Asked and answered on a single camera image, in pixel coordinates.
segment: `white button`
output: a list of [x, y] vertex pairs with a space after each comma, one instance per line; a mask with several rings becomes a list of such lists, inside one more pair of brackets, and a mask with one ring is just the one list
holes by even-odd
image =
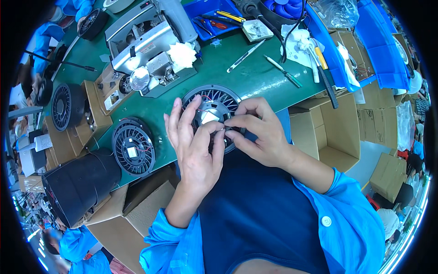
[[329, 227], [330, 225], [332, 225], [332, 220], [329, 216], [324, 216], [321, 219], [321, 224], [325, 227]]

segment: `green workbench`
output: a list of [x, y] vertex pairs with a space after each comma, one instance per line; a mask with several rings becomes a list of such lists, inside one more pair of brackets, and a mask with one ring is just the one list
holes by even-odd
[[[129, 8], [137, 5], [140, 1], [135, 1]], [[102, 3], [103, 0], [97, 0], [94, 7], [102, 8]], [[127, 10], [116, 15], [111, 14], [105, 29]], [[71, 28], [64, 39], [74, 38], [75, 31], [75, 28]], [[225, 86], [233, 90], [241, 99], [255, 96], [265, 97], [275, 112], [325, 89], [322, 83], [314, 83], [311, 68], [291, 60], [287, 60], [283, 64], [285, 70], [294, 75], [304, 85], [299, 89], [263, 57], [266, 54], [279, 62], [281, 45], [275, 37], [265, 41], [231, 73], [227, 73], [226, 70], [254, 45], [248, 44], [246, 36], [240, 30], [235, 31], [235, 35], [224, 34], [224, 37], [219, 36], [218, 38], [222, 39], [220, 46], [214, 47], [204, 43], [201, 48], [204, 63], [202, 64], [200, 60], [194, 62], [194, 67], [198, 71], [196, 75], [175, 86], [159, 98], [144, 98], [136, 93], [127, 99], [123, 105], [119, 106], [111, 115], [113, 125], [100, 138], [98, 141], [99, 146], [111, 148], [112, 132], [120, 119], [127, 116], [138, 117], [149, 126], [153, 133], [152, 140], [156, 153], [154, 170], [156, 170], [177, 159], [175, 151], [166, 136], [163, 113], [170, 114], [173, 100], [176, 97], [182, 98], [187, 92], [200, 85], [216, 84]], [[105, 66], [99, 56], [109, 53], [105, 43], [104, 31], [91, 42], [79, 39], [66, 56], [65, 61], [92, 66], [98, 71], [90, 72], [69, 65], [61, 65], [53, 82], [54, 88], [64, 82], [81, 84], [83, 80], [95, 81]], [[325, 72], [333, 85], [329, 71], [326, 70]], [[135, 179], [137, 178], [123, 172], [122, 179], [117, 187], [121, 187]]]

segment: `plastic bag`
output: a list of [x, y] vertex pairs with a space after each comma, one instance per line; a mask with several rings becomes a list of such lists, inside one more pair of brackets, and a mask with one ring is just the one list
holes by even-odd
[[410, 101], [406, 101], [396, 107], [397, 111], [397, 149], [400, 151], [410, 150], [415, 133], [415, 120], [412, 114]]
[[313, 8], [329, 28], [352, 28], [359, 20], [355, 0], [319, 0]]

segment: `metal machine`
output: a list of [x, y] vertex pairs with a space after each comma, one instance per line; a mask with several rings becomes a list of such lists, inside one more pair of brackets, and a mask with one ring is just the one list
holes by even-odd
[[187, 15], [175, 22], [174, 11], [161, 11], [158, 2], [147, 0], [135, 6], [106, 31], [106, 44], [114, 70], [130, 75], [144, 66], [150, 74], [148, 86], [140, 91], [145, 97], [158, 97], [185, 79], [195, 75], [194, 68], [176, 66], [166, 53], [176, 43], [196, 43], [197, 34], [184, 24]]

